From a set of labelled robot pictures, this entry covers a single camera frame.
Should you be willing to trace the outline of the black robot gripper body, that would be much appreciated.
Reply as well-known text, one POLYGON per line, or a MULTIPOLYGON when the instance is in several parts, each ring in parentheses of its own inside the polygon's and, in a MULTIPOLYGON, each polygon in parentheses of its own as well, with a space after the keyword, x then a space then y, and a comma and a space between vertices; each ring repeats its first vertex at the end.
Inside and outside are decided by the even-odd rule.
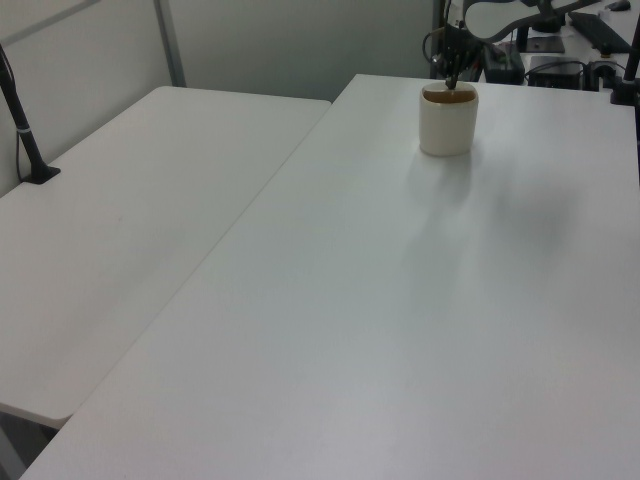
POLYGON ((470 69, 481 50, 481 42, 468 30, 446 25, 442 40, 441 75, 458 76, 470 69))

